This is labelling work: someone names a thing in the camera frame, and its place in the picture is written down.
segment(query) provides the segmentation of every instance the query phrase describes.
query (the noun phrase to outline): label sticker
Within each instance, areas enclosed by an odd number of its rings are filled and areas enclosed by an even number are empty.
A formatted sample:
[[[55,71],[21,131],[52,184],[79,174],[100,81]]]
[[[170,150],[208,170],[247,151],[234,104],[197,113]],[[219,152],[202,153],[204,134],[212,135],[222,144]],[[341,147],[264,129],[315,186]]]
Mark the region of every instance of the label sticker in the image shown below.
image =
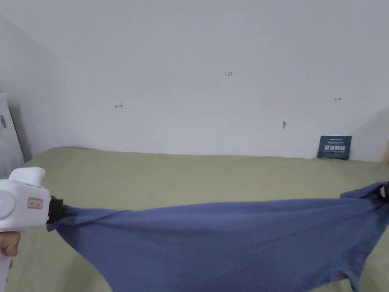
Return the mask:
[[[383,186],[382,188],[380,188],[380,193],[381,193],[381,196],[382,196],[383,198],[386,197],[386,192],[385,192],[385,187],[384,187],[384,186]]]
[[[29,209],[42,209],[43,208],[43,200],[36,199],[36,198],[29,198],[27,206]]]

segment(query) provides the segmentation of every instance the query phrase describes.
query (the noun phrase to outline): finger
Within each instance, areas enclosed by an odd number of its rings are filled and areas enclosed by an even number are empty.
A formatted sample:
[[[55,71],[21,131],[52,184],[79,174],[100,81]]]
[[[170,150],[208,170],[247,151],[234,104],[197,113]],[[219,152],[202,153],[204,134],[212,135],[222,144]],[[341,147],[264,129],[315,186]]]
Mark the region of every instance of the finger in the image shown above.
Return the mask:
[[[0,250],[8,257],[14,257],[18,253],[20,233],[16,231],[0,233]]]

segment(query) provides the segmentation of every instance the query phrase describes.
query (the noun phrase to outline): blue t-shirt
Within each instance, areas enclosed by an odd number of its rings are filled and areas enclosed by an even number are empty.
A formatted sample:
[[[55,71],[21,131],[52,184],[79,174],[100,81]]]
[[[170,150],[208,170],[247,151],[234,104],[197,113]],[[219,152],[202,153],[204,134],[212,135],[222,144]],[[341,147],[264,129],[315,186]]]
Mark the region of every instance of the blue t-shirt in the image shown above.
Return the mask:
[[[49,230],[114,292],[304,292],[348,278],[389,223],[387,183],[340,199],[226,202],[143,211],[64,207]]]

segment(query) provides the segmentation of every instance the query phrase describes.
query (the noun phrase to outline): bed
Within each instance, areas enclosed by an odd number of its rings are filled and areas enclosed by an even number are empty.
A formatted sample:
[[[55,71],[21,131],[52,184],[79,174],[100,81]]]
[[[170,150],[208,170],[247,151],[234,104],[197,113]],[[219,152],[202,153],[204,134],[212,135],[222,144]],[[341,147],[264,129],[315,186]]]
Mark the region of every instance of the bed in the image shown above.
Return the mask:
[[[389,180],[389,165],[278,157],[119,153],[61,147],[25,164],[46,170],[43,185],[82,208],[147,209],[221,201],[337,198]],[[389,233],[369,256],[361,291],[389,291]],[[109,292],[101,275],[56,232],[28,230],[7,292]],[[317,292],[351,291],[347,280]]]

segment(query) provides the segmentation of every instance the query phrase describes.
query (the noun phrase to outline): white wall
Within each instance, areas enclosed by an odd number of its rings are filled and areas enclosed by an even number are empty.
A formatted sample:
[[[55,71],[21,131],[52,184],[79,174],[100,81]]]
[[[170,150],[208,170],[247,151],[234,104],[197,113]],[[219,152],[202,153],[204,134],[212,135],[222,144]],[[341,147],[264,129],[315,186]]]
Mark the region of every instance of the white wall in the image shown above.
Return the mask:
[[[0,0],[0,13],[0,90],[32,154],[313,158],[321,135],[352,135],[352,159],[385,153],[387,0]]]

